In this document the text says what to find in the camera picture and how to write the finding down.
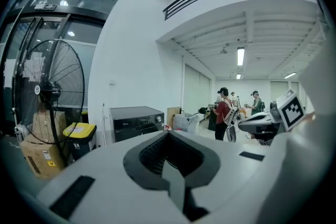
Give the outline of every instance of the frosted glass panel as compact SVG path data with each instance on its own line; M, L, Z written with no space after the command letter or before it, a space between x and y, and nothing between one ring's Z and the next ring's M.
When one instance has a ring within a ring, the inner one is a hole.
M195 114L209 104L210 79L189 66L185 66L184 75L184 112Z
M271 81L271 101L276 101L277 98L288 91L287 81Z
M296 92L297 96L299 96L299 83L298 82L291 82L290 88Z

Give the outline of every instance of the black appliance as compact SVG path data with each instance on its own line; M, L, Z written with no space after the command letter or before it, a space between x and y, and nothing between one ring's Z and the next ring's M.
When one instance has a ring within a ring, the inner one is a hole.
M110 121L114 142L164 129L164 113L148 106L110 109Z

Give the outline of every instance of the black pants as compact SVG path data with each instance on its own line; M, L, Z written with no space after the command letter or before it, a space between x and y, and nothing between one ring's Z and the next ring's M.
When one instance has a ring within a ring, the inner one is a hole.
M224 139L226 128L227 128L227 125L224 122L216 124L215 138L217 140Z

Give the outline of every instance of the yellow bin lid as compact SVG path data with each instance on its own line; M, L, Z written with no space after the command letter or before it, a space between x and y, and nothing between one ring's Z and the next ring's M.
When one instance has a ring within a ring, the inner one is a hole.
M95 127L96 126L94 124L78 122L76 125L76 123L74 122L72 125L65 128L65 130L63 131L63 135L70 135L71 138L86 138L92 133Z

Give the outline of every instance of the red shirt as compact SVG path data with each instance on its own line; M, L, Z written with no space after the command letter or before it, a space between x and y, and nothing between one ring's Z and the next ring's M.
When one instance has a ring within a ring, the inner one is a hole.
M232 106L231 100L227 99L227 101ZM216 124L222 123L223 122L223 118L225 119L225 116L229 112L230 112L229 106L224 101L220 102L219 105L218 105L218 107L217 107L217 109L216 109L216 113L219 113L219 115L217 116L217 119L216 119Z

